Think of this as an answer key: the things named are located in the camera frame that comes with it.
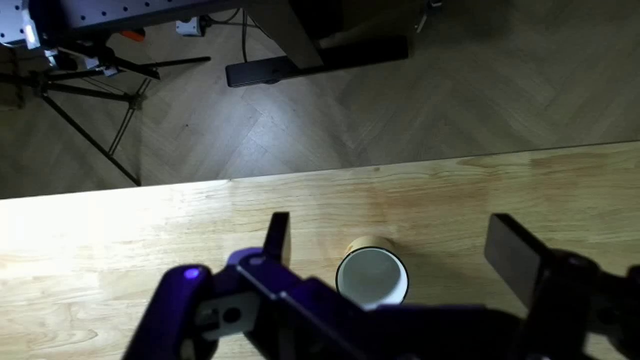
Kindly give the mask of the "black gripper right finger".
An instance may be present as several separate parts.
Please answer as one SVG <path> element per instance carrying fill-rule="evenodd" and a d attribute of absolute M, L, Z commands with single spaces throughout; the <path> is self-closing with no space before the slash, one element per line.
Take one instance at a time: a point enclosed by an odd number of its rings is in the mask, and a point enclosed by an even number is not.
<path fill-rule="evenodd" d="M 493 214 L 485 259 L 529 309 L 580 309 L 593 305 L 598 265 L 579 253 L 550 249 L 511 214 Z"/>

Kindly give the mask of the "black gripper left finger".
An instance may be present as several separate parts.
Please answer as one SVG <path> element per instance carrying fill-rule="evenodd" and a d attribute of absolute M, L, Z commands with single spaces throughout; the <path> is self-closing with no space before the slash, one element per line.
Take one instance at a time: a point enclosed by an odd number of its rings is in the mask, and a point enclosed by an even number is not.
<path fill-rule="evenodd" d="M 289 269 L 290 214 L 275 213 L 258 249 L 237 251 L 227 269 L 234 274 L 238 301 L 227 320 L 242 335 L 276 329 L 306 329 L 312 335 L 343 335 L 349 301 L 321 278 L 303 278 Z"/>

